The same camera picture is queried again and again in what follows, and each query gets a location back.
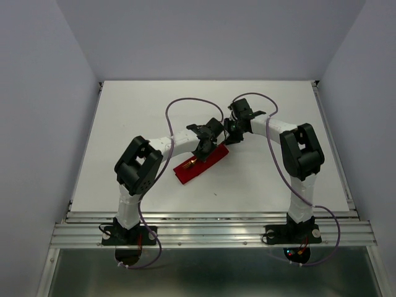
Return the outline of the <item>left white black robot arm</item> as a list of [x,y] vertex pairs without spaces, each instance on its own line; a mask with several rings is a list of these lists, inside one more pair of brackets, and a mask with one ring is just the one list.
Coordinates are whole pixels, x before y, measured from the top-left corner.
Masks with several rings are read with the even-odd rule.
[[143,234],[138,205],[160,176],[161,164],[192,153],[192,158],[174,169],[179,181],[186,184],[228,154],[223,145],[217,144],[222,132],[221,122],[212,118],[204,125],[188,125],[172,136],[151,140],[142,136],[133,138],[114,167],[120,199],[113,224],[105,233],[116,245],[135,245]]

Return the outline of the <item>red cloth napkin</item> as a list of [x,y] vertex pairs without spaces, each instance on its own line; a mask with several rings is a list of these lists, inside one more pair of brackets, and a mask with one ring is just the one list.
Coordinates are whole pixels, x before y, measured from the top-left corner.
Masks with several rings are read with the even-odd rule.
[[185,164],[190,159],[197,158],[191,157],[190,159],[187,159],[185,162],[175,167],[173,169],[173,172],[181,184],[186,184],[201,175],[203,172],[207,171],[209,168],[213,167],[220,160],[225,158],[229,154],[229,152],[230,151],[227,149],[227,147],[221,144],[212,152],[212,154],[206,159],[206,161],[198,160],[197,163],[188,170],[182,169],[182,164]]

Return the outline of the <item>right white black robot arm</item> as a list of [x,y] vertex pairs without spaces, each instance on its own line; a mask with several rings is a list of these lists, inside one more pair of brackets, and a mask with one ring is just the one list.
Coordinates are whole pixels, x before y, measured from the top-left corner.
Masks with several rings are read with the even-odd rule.
[[240,96],[229,106],[231,115],[225,119],[227,145],[243,141],[245,133],[264,136],[281,149],[282,165],[278,172],[286,171],[284,179],[291,191],[290,206],[284,225],[265,225],[263,240],[269,245],[297,244],[303,241],[321,243],[321,233],[313,214],[313,193],[317,174],[324,164],[324,153],[310,124],[288,124],[272,119],[263,111],[253,111],[248,101]]

